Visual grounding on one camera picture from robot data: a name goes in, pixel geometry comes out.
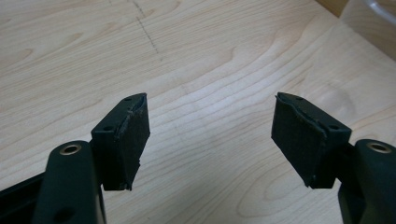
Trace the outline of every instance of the hole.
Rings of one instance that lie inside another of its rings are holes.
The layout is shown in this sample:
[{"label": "hole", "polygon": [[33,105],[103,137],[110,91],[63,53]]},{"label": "hole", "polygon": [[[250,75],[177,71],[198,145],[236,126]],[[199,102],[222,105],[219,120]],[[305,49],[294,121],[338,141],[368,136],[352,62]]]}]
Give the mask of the hole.
[{"label": "hole", "polygon": [[329,128],[333,129],[333,130],[338,130],[340,129],[337,125],[329,125]]},{"label": "hole", "polygon": [[370,149],[380,152],[380,153],[390,153],[392,150],[384,145],[378,144],[378,143],[369,143],[367,144],[367,147]]},{"label": "hole", "polygon": [[80,145],[74,144],[74,145],[69,145],[66,147],[63,147],[59,153],[64,156],[72,155],[78,152],[81,149]]},{"label": "hole", "polygon": [[77,148],[76,146],[71,146],[71,147],[65,148],[65,149],[64,149],[64,152],[65,152],[65,153],[72,153],[72,152],[75,152],[75,151],[77,151],[77,150],[78,150],[78,148]]},{"label": "hole", "polygon": [[70,208],[70,207],[63,208],[55,214],[55,216],[53,217],[53,221],[56,223],[66,222],[66,221],[70,220],[70,218],[72,218],[72,216],[75,213],[76,212],[73,208]]},{"label": "hole", "polygon": [[103,128],[104,131],[111,131],[113,130],[113,126],[106,126],[105,128]]}]

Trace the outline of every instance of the metal grommet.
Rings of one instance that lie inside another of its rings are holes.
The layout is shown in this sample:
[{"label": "metal grommet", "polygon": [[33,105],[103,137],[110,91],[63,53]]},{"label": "metal grommet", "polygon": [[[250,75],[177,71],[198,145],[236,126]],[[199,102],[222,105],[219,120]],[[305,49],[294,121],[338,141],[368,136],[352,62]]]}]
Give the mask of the metal grommet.
[{"label": "metal grommet", "polygon": [[384,146],[380,143],[375,143],[375,142],[371,142],[367,144],[367,147],[369,147],[370,149],[379,152],[379,153],[390,153],[392,152],[392,150],[390,148],[388,148],[387,146]]},{"label": "metal grommet", "polygon": [[59,153],[63,156],[68,156],[68,155],[72,155],[75,154],[76,152],[78,152],[81,149],[81,145],[79,144],[72,144],[72,145],[68,145],[63,147]]}]

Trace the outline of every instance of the wooden table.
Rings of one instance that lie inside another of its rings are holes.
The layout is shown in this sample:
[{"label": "wooden table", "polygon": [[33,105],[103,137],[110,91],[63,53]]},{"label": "wooden table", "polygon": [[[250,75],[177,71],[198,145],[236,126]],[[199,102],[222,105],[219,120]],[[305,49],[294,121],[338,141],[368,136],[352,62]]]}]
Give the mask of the wooden table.
[{"label": "wooden table", "polygon": [[151,137],[108,223],[341,223],[339,183],[307,189],[270,138],[286,91],[351,143],[396,144],[396,63],[337,24],[313,0],[3,0],[0,189],[146,92]]}]

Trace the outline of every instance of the black clamp jaw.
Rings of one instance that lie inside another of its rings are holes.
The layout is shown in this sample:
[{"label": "black clamp jaw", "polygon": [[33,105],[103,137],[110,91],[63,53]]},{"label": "black clamp jaw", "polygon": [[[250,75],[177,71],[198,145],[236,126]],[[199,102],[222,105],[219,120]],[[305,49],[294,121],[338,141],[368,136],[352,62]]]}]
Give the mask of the black clamp jaw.
[{"label": "black clamp jaw", "polygon": [[44,174],[0,192],[0,223],[106,223],[101,185],[131,190],[148,139],[147,95],[124,98],[90,143],[56,147]]},{"label": "black clamp jaw", "polygon": [[396,223],[396,148],[375,140],[348,143],[352,131],[304,98],[279,92],[272,138],[312,189],[338,178],[344,223]]}]

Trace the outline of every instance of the pencil mark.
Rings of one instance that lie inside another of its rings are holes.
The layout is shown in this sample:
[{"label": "pencil mark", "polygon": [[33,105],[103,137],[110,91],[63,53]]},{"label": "pencil mark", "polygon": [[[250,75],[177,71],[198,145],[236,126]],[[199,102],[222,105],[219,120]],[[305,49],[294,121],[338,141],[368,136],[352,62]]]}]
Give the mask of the pencil mark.
[{"label": "pencil mark", "polygon": [[143,22],[142,22],[138,17],[136,17],[136,19],[137,19],[137,21],[139,22],[140,26],[142,27],[143,31],[145,32],[146,37],[148,38],[148,40],[149,40],[151,46],[154,48],[155,52],[156,52],[157,54],[160,54],[160,52],[159,52],[158,49],[157,49],[157,46],[156,46],[156,45],[154,44],[154,42],[152,41],[151,36],[149,36],[149,33],[147,32],[145,26],[143,25]]},{"label": "pencil mark", "polygon": [[137,9],[139,10],[139,12],[143,15],[143,18],[146,17],[145,13],[143,12],[142,7],[139,6],[139,4],[136,3],[136,1],[133,1],[134,5],[137,7]]}]

